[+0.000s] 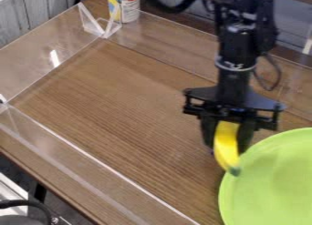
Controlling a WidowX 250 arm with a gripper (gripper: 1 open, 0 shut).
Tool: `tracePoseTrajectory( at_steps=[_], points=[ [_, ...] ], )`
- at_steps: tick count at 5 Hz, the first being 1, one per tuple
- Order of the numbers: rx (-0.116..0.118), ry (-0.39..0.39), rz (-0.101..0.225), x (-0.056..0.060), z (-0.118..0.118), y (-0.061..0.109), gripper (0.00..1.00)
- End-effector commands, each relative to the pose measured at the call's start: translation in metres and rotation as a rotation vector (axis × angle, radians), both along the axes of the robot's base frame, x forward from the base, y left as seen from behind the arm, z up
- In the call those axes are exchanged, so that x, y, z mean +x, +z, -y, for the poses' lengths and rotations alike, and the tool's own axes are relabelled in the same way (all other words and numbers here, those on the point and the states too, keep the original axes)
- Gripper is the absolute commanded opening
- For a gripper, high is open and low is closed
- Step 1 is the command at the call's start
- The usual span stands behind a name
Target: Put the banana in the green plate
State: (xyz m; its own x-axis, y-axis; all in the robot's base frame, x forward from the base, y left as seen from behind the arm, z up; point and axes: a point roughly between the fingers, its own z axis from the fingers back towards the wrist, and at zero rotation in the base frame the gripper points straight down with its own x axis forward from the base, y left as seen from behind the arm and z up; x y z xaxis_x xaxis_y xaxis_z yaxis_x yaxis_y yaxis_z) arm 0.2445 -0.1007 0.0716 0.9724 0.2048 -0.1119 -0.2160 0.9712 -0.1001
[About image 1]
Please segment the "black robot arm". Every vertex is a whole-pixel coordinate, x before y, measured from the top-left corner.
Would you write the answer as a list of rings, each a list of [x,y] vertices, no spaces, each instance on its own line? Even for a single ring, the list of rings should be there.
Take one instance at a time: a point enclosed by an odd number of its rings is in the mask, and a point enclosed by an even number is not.
[[[218,81],[213,87],[184,91],[184,113],[200,119],[205,144],[217,148],[217,127],[222,122],[237,125],[234,141],[244,152],[253,133],[279,127],[279,113],[285,109],[275,99],[259,94],[251,80],[259,77],[257,60],[269,57],[276,46],[275,0],[210,0],[214,9],[214,30],[218,54],[214,65]],[[174,6],[163,0],[146,0],[170,14],[184,12],[196,0],[182,0]]]

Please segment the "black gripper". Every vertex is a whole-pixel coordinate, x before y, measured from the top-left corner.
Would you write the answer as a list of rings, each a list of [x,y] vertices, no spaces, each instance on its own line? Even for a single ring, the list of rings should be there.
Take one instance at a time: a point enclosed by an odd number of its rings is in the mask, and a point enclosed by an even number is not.
[[[188,88],[184,96],[184,113],[201,119],[202,139],[209,148],[213,148],[218,120],[241,123],[237,132],[238,153],[249,148],[255,129],[279,129],[279,114],[285,105],[257,94],[252,88],[242,102],[218,100],[217,87]]]

